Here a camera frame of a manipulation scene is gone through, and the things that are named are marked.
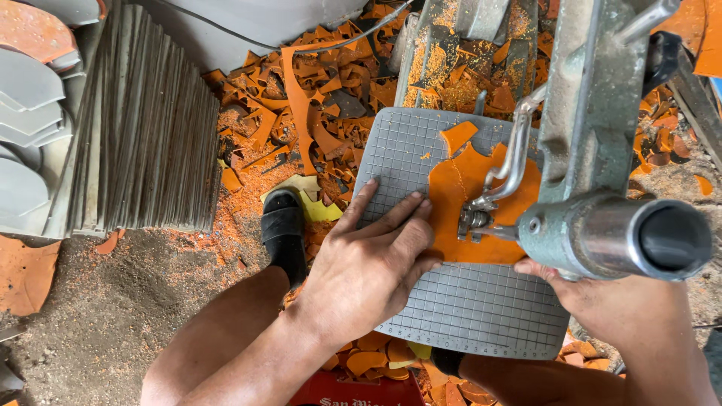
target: black cable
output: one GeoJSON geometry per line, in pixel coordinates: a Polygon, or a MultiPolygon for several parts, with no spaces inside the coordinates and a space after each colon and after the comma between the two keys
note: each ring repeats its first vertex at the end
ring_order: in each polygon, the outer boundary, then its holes
{"type": "MultiPolygon", "coordinates": [[[[255,46],[260,46],[260,47],[262,47],[262,48],[270,49],[270,50],[273,50],[273,51],[281,51],[281,48],[279,48],[279,47],[277,47],[277,46],[271,46],[271,45],[267,45],[267,44],[264,44],[264,43],[260,43],[260,42],[258,42],[258,41],[256,41],[256,40],[252,40],[252,39],[246,37],[245,35],[241,35],[241,34],[235,32],[235,31],[231,31],[231,30],[227,29],[226,27],[223,27],[222,25],[217,24],[216,22],[213,22],[213,21],[211,21],[211,20],[208,20],[206,17],[203,17],[202,15],[199,15],[199,14],[196,14],[196,13],[190,11],[190,10],[184,9],[183,7],[176,6],[175,4],[170,3],[169,1],[166,1],[166,0],[154,0],[154,1],[156,1],[156,2],[158,2],[158,3],[161,3],[161,4],[165,4],[166,6],[170,7],[171,9],[174,9],[174,10],[176,10],[176,11],[178,11],[178,12],[181,12],[181,13],[184,13],[184,14],[189,15],[189,16],[191,16],[191,17],[197,18],[198,20],[201,20],[202,22],[205,22],[205,23],[208,24],[208,25],[212,25],[213,27],[216,27],[217,29],[223,31],[224,33],[231,34],[231,35],[233,35],[234,37],[240,38],[240,39],[242,39],[242,40],[244,40],[244,41],[246,41],[246,42],[252,43],[252,44],[254,44],[255,46]]],[[[398,9],[396,9],[394,12],[386,15],[384,18],[382,18],[381,20],[379,20],[379,22],[376,23],[376,25],[374,25],[373,27],[371,27],[369,30],[367,30],[367,31],[364,32],[363,34],[360,34],[360,35],[358,35],[358,36],[356,36],[356,37],[353,37],[353,38],[351,38],[351,39],[349,39],[349,40],[347,40],[347,41],[344,41],[344,42],[342,42],[342,43],[337,43],[337,44],[334,45],[334,46],[327,46],[327,47],[324,47],[324,48],[317,48],[317,49],[308,50],[308,51],[296,51],[295,53],[298,53],[298,54],[300,54],[300,55],[304,55],[304,54],[307,54],[307,53],[325,52],[325,51],[330,51],[330,50],[332,50],[332,49],[341,48],[342,46],[349,45],[350,43],[353,43],[354,41],[357,41],[357,40],[359,40],[359,39],[361,39],[361,38],[364,38],[365,36],[371,34],[372,32],[376,31],[377,29],[383,27],[384,25],[386,25],[386,24],[388,24],[389,22],[391,22],[391,20],[394,20],[396,17],[398,17],[399,14],[401,14],[402,11],[404,11],[404,9],[406,9],[406,8],[411,4],[412,1],[414,1],[414,0],[407,0],[407,1],[405,1],[404,4],[401,5],[398,9]]]]}

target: black sandal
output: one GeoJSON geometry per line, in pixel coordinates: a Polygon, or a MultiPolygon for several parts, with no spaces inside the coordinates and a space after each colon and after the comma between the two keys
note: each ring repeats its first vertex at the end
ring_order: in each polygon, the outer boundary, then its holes
{"type": "Polygon", "coordinates": [[[292,189],[276,189],[266,198],[261,216],[261,242],[271,264],[288,275],[291,289],[298,288],[306,272],[305,220],[301,199],[292,189]]]}

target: metal rod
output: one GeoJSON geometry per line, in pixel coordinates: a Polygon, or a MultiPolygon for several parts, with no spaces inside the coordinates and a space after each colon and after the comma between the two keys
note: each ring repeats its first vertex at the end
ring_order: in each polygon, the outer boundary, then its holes
{"type": "Polygon", "coordinates": [[[670,18],[679,9],[679,0],[657,0],[647,7],[617,33],[617,40],[622,45],[629,45],[634,40],[649,36],[649,32],[670,18]]]}
{"type": "Polygon", "coordinates": [[[519,100],[514,110],[514,124],[511,129],[509,148],[501,168],[491,168],[484,180],[484,194],[475,199],[472,204],[487,204],[495,200],[510,196],[521,183],[526,167],[526,151],[529,148],[529,133],[531,132],[531,115],[547,95],[547,85],[534,90],[529,96],[519,100]],[[502,186],[491,188],[492,181],[506,178],[502,186]]]}

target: cutting mat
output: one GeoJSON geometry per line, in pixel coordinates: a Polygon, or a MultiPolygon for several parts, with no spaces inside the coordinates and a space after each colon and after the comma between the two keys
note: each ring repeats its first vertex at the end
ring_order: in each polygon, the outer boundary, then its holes
{"type": "MultiPolygon", "coordinates": [[[[508,121],[421,108],[384,108],[378,113],[357,184],[373,176],[380,186],[360,227],[378,220],[413,191],[428,194],[429,172],[449,158],[439,131],[464,121],[479,129],[471,145],[483,155],[509,140],[508,121]]],[[[536,145],[536,130],[530,145],[536,145]]],[[[539,159],[534,149],[529,157],[539,159]]],[[[568,323],[569,313],[552,287],[537,277],[517,275],[505,265],[445,262],[425,274],[406,308],[376,331],[465,353],[550,360],[562,346],[568,323]]]]}

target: left hand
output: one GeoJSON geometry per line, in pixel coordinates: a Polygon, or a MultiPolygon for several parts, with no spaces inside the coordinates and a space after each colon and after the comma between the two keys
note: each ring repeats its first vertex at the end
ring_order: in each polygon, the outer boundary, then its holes
{"type": "Polygon", "coordinates": [[[287,312],[337,348],[400,312],[418,279],[441,260],[419,256],[434,242],[431,202],[410,194],[379,221],[356,230],[378,188],[369,181],[326,236],[308,280],[287,312]]]}

